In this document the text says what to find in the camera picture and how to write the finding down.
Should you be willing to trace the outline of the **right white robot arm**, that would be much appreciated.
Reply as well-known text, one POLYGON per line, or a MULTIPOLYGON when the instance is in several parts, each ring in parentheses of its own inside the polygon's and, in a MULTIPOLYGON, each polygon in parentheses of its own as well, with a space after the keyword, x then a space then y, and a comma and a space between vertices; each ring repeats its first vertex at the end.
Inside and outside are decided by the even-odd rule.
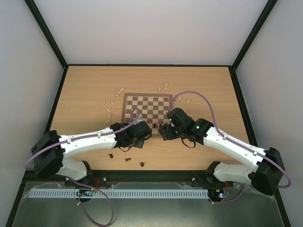
POLYGON ((169 124, 159 126, 163 140, 189 140, 215 148, 239 161, 240 165, 213 162, 206 179, 211 185, 219 182, 238 182, 252 185, 265 195, 273 195, 285 170, 280 152, 255 147, 238 140, 217 128, 214 123, 199 118, 194 121, 182 109, 168 112, 169 124))

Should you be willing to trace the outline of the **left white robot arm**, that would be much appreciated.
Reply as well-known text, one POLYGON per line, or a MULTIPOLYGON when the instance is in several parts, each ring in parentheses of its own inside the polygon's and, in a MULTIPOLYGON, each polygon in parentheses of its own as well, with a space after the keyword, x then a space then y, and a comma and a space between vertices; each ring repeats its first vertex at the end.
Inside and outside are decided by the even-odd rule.
POLYGON ((57 131, 49 131, 31 149, 34 170, 39 178, 61 175, 75 181, 89 181, 93 176, 88 162, 76 161, 73 156, 97 149, 142 148, 151 135, 151 128, 141 120, 115 123, 79 135, 58 135, 57 131))

